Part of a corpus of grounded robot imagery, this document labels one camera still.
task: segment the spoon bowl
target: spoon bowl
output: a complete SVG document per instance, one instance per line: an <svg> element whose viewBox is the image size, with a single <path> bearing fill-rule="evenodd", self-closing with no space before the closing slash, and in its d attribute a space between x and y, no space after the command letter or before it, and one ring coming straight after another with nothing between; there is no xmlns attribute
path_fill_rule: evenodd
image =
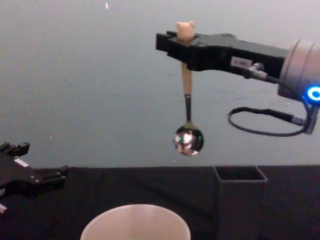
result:
<svg viewBox="0 0 320 240"><path fill-rule="evenodd" d="M204 146L203 133L190 121L175 132L173 143L175 149L186 156L198 154Z"/></svg>

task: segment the black table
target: black table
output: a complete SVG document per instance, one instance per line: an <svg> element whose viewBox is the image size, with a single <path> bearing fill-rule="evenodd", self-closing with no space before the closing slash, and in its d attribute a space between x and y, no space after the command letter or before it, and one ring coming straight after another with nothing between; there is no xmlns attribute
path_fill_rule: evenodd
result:
<svg viewBox="0 0 320 240"><path fill-rule="evenodd" d="M269 182L259 239L320 240L320 166L260 169ZM212 240L213 176L212 167L72 167L63 189L1 200L0 240L79 240L94 217L127 204L168 208L192 240Z"/></svg>

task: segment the white cup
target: white cup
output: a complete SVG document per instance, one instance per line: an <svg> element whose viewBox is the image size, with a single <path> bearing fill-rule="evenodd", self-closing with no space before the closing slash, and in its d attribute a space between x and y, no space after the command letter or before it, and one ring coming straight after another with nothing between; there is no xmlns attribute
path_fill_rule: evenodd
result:
<svg viewBox="0 0 320 240"><path fill-rule="evenodd" d="M175 212L155 205L125 205L93 219L80 240L191 240L187 223Z"/></svg>

